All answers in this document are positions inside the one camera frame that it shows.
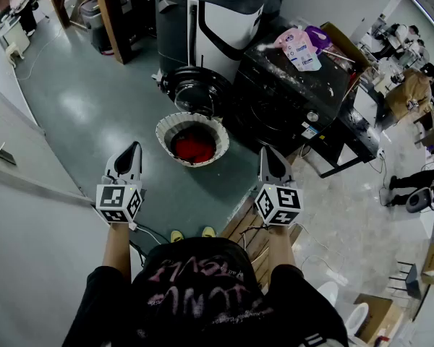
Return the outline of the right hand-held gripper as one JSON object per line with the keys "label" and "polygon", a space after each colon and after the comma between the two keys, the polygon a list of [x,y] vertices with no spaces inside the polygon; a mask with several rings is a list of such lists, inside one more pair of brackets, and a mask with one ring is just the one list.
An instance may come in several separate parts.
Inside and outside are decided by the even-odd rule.
{"label": "right hand-held gripper", "polygon": [[292,177],[291,164],[269,146],[263,146],[259,152],[254,207],[266,226],[290,227],[304,210],[303,191]]}

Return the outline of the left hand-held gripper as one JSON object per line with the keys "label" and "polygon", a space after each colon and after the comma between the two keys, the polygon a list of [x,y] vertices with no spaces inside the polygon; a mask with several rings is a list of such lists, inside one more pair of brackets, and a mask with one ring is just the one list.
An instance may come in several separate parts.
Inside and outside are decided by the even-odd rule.
{"label": "left hand-held gripper", "polygon": [[109,224],[131,225],[144,201],[142,147],[134,141],[124,152],[112,155],[96,187],[95,208]]}

